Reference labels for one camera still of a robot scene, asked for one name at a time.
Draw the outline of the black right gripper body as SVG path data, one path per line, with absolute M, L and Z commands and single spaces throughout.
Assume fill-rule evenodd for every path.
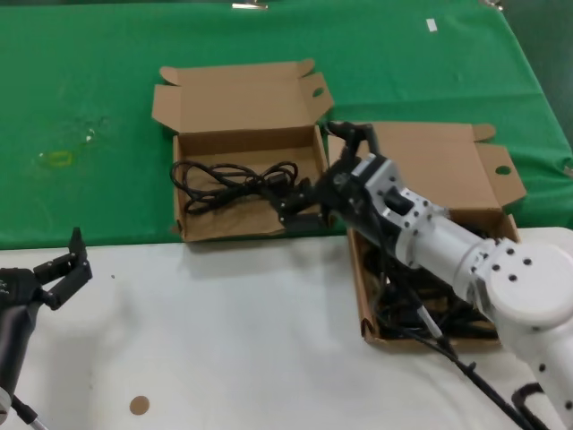
M 386 255 L 395 258 L 401 227 L 382 217 L 382 209 L 375 206 L 383 203 L 382 197 L 366 189 L 368 179 L 386 161 L 380 155 L 368 158 L 364 171 L 367 176 L 362 177 L 362 174 L 353 174 L 362 160 L 341 156 L 317 181 L 314 196 L 323 212 L 342 219 Z

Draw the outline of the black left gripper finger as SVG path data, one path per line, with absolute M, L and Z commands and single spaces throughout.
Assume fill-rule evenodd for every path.
M 72 276 L 87 281 L 88 256 L 81 229 L 73 229 L 67 254 L 40 264 L 33 269 L 33 273 L 38 281 L 54 281 Z
M 50 262 L 42 274 L 42 284 L 58 280 L 48 291 L 42 291 L 42 301 L 51 310 L 62 307 L 86 283 L 92 279 L 88 260 L 69 262 Z

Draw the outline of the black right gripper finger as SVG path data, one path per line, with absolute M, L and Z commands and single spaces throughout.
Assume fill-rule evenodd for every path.
M 267 183 L 267 200 L 286 232 L 312 232 L 330 228 L 326 210 L 319 204 L 309 178 L 298 183 L 285 177 Z
M 336 136 L 344 141 L 336 162 L 351 164 L 358 161 L 358 150 L 363 142 L 368 145 L 368 156 L 380 159 L 380 150 L 377 135 L 371 124 L 356 125 L 349 122 L 328 122 L 329 135 Z

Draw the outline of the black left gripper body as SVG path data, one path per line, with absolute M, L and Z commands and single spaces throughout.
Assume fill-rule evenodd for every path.
M 36 328 L 42 284 L 33 270 L 1 270 L 1 388 L 14 391 Z

